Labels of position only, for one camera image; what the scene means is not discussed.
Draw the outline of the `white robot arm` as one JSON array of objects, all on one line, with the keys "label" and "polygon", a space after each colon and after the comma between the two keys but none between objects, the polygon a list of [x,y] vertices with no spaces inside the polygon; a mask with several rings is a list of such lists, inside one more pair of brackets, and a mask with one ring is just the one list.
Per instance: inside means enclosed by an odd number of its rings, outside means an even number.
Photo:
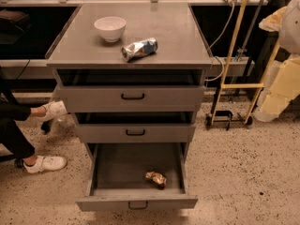
[{"label": "white robot arm", "polygon": [[300,95],[300,0],[291,0],[262,19],[259,27],[278,32],[279,47],[290,54],[283,62],[272,63],[253,112],[257,120],[271,122]]}]

